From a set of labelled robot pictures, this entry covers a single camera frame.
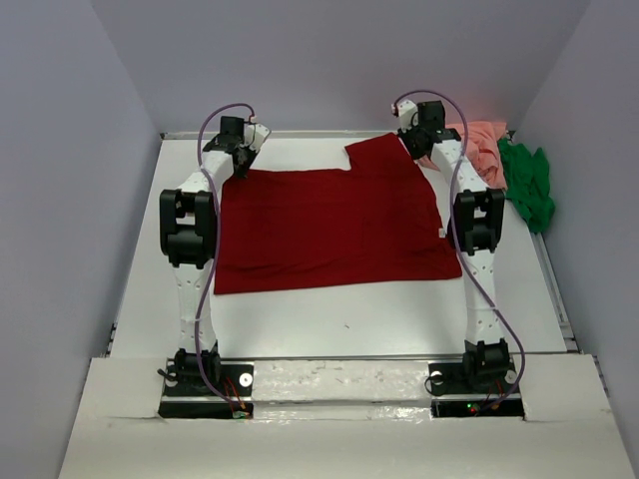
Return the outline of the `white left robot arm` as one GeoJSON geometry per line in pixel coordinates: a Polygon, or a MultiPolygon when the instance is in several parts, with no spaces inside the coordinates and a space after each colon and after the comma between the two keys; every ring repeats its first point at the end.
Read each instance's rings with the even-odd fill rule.
{"type": "Polygon", "coordinates": [[[219,252],[217,188],[244,177],[270,134],[251,118],[222,116],[219,132],[198,146],[198,169],[159,196],[160,245],[178,290],[180,338],[165,377],[201,394],[220,388],[222,365],[209,289],[219,252]]]}

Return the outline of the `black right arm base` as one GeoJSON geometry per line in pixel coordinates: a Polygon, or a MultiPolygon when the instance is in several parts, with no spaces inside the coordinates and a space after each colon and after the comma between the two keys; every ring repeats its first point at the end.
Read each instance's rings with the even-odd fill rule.
{"type": "Polygon", "coordinates": [[[520,388],[516,386],[510,391],[517,377],[513,362],[505,372],[484,378],[466,376],[460,362],[430,363],[424,389],[431,397],[431,416],[435,419],[523,418],[520,388]]]}

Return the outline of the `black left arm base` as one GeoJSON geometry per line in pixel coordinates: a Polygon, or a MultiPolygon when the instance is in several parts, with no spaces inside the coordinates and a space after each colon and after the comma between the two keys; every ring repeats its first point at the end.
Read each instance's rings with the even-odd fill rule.
{"type": "Polygon", "coordinates": [[[195,360],[188,374],[178,377],[173,359],[159,369],[163,388],[158,414],[165,419],[250,419],[254,413],[255,367],[249,362],[223,361],[219,381],[210,382],[216,394],[201,377],[195,360]]]}

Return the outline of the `dark red t shirt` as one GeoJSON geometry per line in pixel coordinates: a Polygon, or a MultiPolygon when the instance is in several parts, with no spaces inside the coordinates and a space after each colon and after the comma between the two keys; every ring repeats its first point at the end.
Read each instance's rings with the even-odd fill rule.
{"type": "Polygon", "coordinates": [[[461,276],[435,191],[397,135],[345,152],[346,170],[225,182],[215,294],[461,276]]]}

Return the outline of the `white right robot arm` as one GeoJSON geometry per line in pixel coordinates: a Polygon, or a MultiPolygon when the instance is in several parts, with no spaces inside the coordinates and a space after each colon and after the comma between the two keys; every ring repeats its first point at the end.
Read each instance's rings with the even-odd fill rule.
{"type": "Polygon", "coordinates": [[[398,101],[397,135],[415,160],[430,160],[449,185],[446,238],[463,269],[467,327],[455,377],[481,391],[505,378],[510,366],[502,314],[495,301],[494,259],[501,239],[505,194],[480,176],[467,157],[465,139],[445,127],[440,101],[398,101]]]}

